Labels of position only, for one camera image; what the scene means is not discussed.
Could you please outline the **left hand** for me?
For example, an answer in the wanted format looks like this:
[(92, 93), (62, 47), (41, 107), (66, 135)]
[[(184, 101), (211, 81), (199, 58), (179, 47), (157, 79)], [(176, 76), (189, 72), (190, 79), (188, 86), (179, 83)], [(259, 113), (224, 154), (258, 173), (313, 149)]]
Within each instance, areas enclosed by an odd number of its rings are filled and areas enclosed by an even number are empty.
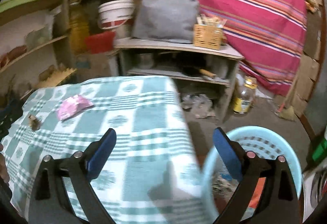
[(8, 184), (9, 183), (9, 174), (6, 166), (6, 160), (5, 157), (2, 154), (3, 151), (3, 145), (0, 144), (0, 177), (1, 179)]

